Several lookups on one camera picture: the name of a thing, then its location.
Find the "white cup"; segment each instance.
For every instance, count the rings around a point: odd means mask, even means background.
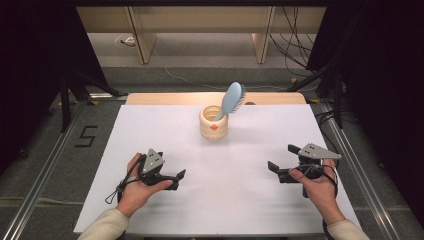
[[[212,105],[200,111],[200,133],[210,141],[218,141],[227,136],[228,133],[228,115],[224,115],[220,120],[214,121],[220,110],[221,107]]]

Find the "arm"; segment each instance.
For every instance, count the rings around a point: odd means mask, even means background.
[[[127,171],[140,158],[137,153],[127,165]],[[137,176],[136,166],[130,176]],[[79,240],[111,239],[115,240],[128,228],[131,216],[156,192],[166,189],[172,184],[171,180],[162,181],[153,186],[147,186],[141,181],[126,185],[121,201],[115,209],[103,212],[95,222],[88,226],[78,238]]]
[[[324,172],[335,179],[335,164],[331,159],[324,159]],[[325,176],[317,179],[308,179],[297,169],[290,170],[290,175],[302,183],[309,199],[315,205],[327,224],[330,235],[336,240],[369,239],[365,233],[351,221],[346,220],[336,201],[333,183]]]

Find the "hand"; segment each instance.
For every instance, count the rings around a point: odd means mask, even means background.
[[[134,163],[140,158],[141,154],[137,153],[127,165],[127,171],[131,169]],[[138,164],[131,172],[130,176],[137,176],[137,170],[140,165]],[[155,193],[160,190],[164,190],[171,186],[172,181],[166,180],[159,182],[152,186],[147,186],[142,181],[135,181],[126,185],[121,200],[116,206],[120,212],[122,212],[128,218],[141,207],[143,207],[147,200]]]
[[[324,159],[322,165],[328,166],[324,167],[324,172],[334,180],[333,169],[335,164],[333,160]],[[327,225],[346,219],[337,204],[334,185],[327,177],[321,176],[317,179],[309,179],[297,169],[290,170],[290,175],[303,184],[309,199],[321,213]]]

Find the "table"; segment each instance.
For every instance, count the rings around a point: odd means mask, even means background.
[[[322,234],[322,218],[310,200],[303,198],[301,185],[280,184],[277,176],[267,169],[267,161],[282,168],[296,166],[297,156],[287,151],[288,144],[303,147],[313,142],[325,146],[301,94],[248,94],[246,101],[258,105],[244,105],[230,115],[228,136],[219,142],[209,142],[200,135],[198,114],[205,105],[203,94],[129,96],[128,105],[122,106],[118,114],[74,229],[76,233],[82,232],[102,211],[114,207],[104,199],[124,177],[127,161],[134,153],[153,148],[164,152],[162,174],[172,175],[183,169],[187,172],[177,191],[155,194],[133,216],[128,234],[154,237]],[[205,99],[211,99],[207,103],[214,104],[220,102],[222,94],[204,95]],[[158,100],[157,105],[148,100],[152,96],[156,96],[152,99]],[[266,98],[269,105],[263,105]],[[174,105],[172,99],[179,102]],[[131,105],[136,103],[148,105]],[[341,182],[337,198],[346,217],[359,226]]]

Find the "cabinet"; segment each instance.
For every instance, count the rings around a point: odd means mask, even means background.
[[[251,33],[264,63],[270,33],[316,34],[325,7],[78,7],[87,32],[131,32],[141,64],[147,64],[157,33]]]

